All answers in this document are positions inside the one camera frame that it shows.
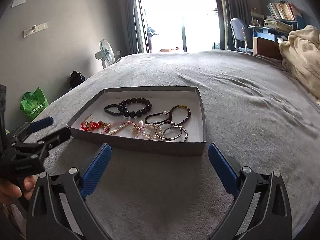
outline hand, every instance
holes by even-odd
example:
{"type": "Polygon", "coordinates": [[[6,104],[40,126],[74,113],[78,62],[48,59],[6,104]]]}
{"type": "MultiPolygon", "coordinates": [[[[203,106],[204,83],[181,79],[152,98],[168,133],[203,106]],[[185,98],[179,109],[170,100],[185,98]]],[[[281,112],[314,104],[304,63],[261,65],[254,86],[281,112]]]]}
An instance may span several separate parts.
{"type": "MultiPolygon", "coordinates": [[[[33,189],[36,185],[36,177],[31,175],[24,179],[23,186],[24,197],[28,200],[31,199],[33,189]]],[[[22,196],[21,189],[9,182],[6,179],[0,179],[0,203],[1,204],[13,204],[14,198],[20,198],[22,196]]]]}

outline book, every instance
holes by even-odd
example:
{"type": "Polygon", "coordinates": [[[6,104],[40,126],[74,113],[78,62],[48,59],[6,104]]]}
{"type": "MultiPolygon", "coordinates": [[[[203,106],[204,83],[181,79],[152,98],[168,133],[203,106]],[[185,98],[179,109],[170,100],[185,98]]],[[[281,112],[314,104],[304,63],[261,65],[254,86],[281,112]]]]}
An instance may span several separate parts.
{"type": "Polygon", "coordinates": [[[293,14],[293,17],[294,17],[295,21],[297,20],[297,15],[302,17],[301,11],[297,7],[295,7],[292,3],[289,3],[289,7],[290,7],[290,9],[292,11],[292,14],[293,14]]]}
{"type": "Polygon", "coordinates": [[[289,4],[288,3],[284,3],[281,6],[282,6],[282,9],[284,11],[286,19],[289,20],[289,21],[294,21],[294,17],[293,17],[293,14],[292,14],[291,10],[290,10],[289,4]]]}
{"type": "Polygon", "coordinates": [[[265,27],[275,29],[279,32],[289,33],[294,30],[292,26],[271,17],[267,17],[267,19],[264,20],[264,23],[265,27]]]}
{"type": "Polygon", "coordinates": [[[279,15],[280,15],[280,19],[287,20],[287,18],[286,18],[285,15],[284,15],[284,12],[283,12],[283,10],[282,10],[281,3],[275,3],[275,6],[276,6],[277,11],[278,11],[278,13],[279,13],[279,15]]]}
{"type": "Polygon", "coordinates": [[[292,3],[268,3],[267,7],[275,19],[296,21],[297,15],[302,17],[301,10],[292,3]]]}

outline gray bedsheet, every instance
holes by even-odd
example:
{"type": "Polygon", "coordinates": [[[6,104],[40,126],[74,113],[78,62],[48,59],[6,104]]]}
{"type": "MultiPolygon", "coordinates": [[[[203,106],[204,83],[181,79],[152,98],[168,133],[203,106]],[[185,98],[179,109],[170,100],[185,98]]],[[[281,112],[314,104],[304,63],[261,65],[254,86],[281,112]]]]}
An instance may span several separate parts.
{"type": "MultiPolygon", "coordinates": [[[[121,58],[50,104],[37,119],[52,116],[54,125],[30,141],[63,127],[104,88],[152,85],[197,86],[208,145],[215,142],[255,172],[279,170],[294,231],[300,230],[320,200],[320,111],[296,81],[263,58],[219,50],[121,58]]],[[[52,175],[86,165],[98,148],[72,139],[50,152],[46,169],[52,175]]],[[[202,157],[177,157],[113,148],[111,162],[87,200],[114,239],[204,239],[232,197],[207,150],[202,157]]]]}

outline metal bolt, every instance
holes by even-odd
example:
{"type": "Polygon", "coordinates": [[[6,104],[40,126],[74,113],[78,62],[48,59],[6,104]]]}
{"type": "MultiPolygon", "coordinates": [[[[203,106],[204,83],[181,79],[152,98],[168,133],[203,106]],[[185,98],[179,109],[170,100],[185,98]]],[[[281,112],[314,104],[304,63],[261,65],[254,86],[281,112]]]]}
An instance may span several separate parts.
{"type": "Polygon", "coordinates": [[[77,171],[78,171],[77,168],[71,168],[71,169],[69,170],[69,173],[70,173],[70,174],[75,174],[77,171]]]}
{"type": "Polygon", "coordinates": [[[41,172],[40,175],[39,175],[39,177],[40,177],[41,179],[43,179],[45,176],[47,176],[47,173],[46,173],[46,172],[41,172]]]}
{"type": "Polygon", "coordinates": [[[273,174],[276,176],[276,177],[280,177],[281,176],[281,173],[279,171],[274,171],[273,174]]]}
{"type": "Polygon", "coordinates": [[[249,167],[245,166],[245,167],[242,168],[242,171],[245,172],[245,173],[250,173],[251,169],[249,167]]]}

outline blue chair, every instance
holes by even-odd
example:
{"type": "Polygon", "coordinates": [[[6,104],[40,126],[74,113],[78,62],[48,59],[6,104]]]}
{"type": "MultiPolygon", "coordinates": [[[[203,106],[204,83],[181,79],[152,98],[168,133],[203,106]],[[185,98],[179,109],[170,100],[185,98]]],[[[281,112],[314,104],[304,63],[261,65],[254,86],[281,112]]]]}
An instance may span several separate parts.
{"type": "Polygon", "coordinates": [[[250,37],[250,33],[245,23],[238,18],[233,18],[230,21],[230,25],[236,50],[252,54],[253,49],[248,49],[248,37],[250,37]],[[244,41],[245,48],[238,48],[237,41],[244,41]]]}

